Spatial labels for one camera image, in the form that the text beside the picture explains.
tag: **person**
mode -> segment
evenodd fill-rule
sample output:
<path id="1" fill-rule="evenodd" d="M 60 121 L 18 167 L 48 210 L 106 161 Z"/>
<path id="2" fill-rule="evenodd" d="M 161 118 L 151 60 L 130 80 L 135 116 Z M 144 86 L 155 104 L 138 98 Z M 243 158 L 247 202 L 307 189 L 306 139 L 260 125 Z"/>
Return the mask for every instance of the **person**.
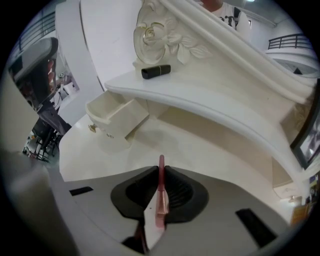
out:
<path id="1" fill-rule="evenodd" d="M 223 22 L 239 32 L 241 37 L 250 40 L 251 28 L 247 15 L 222 0 L 201 0 L 203 7 L 219 17 Z"/>

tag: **white shirt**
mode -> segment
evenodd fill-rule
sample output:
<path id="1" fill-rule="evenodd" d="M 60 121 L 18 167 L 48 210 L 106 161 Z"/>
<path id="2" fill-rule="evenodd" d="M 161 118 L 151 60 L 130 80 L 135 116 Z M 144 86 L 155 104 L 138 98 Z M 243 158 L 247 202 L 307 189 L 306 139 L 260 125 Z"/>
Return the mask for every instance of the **white shirt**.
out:
<path id="1" fill-rule="evenodd" d="M 238 24 L 235 23 L 235 7 L 223 3 L 222 7 L 212 12 L 215 16 L 219 17 L 223 22 L 234 28 L 246 40 L 250 40 L 251 28 L 247 15 L 241 11 L 238 17 Z"/>

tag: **railing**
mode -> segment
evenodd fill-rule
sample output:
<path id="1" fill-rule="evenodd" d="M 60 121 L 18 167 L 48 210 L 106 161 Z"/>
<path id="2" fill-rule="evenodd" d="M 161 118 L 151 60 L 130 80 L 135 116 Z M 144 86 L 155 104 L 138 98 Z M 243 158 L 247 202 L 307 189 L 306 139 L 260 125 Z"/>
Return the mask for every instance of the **railing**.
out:
<path id="1" fill-rule="evenodd" d="M 269 49 L 306 48 L 313 49 L 309 39 L 304 34 L 289 34 L 269 40 Z"/>
<path id="2" fill-rule="evenodd" d="M 26 47 L 56 30 L 55 17 L 56 13 L 51 12 L 24 30 L 12 49 L 12 56 L 18 56 Z"/>

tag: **picture frame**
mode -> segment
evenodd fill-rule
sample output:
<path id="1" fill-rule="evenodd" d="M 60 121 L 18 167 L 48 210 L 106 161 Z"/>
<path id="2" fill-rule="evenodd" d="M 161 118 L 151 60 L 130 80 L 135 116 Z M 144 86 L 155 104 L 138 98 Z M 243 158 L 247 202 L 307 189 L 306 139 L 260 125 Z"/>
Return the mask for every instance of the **picture frame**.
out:
<path id="1" fill-rule="evenodd" d="M 309 115 L 290 148 L 305 170 L 320 153 L 320 79 L 316 83 Z"/>

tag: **white wall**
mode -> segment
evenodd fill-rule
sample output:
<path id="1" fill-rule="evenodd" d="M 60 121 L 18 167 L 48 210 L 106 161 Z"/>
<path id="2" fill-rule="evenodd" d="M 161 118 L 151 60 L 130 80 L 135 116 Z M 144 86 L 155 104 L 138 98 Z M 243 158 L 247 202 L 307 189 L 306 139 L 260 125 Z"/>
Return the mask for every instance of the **white wall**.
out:
<path id="1" fill-rule="evenodd" d="M 74 125 L 86 114 L 85 104 L 103 92 L 95 67 L 87 49 L 80 16 L 79 1 L 69 0 L 60 3 L 55 9 L 55 29 L 63 55 L 79 91 L 64 105 L 60 116 Z"/>
<path id="2" fill-rule="evenodd" d="M 102 84 L 133 71 L 134 30 L 141 0 L 81 0 L 86 43 Z"/>
<path id="3" fill-rule="evenodd" d="M 291 18 L 287 18 L 276 25 L 270 39 L 298 33 L 302 33 L 301 29 Z"/>
<path id="4" fill-rule="evenodd" d="M 261 51 L 265 51 L 269 46 L 273 28 L 259 20 L 248 17 L 251 20 L 251 37 L 250 42 Z"/>
<path id="5" fill-rule="evenodd" d="M 65 2 L 66 0 L 51 0 L 43 9 L 41 10 L 43 16 L 46 16 L 56 10 L 56 5 Z"/>

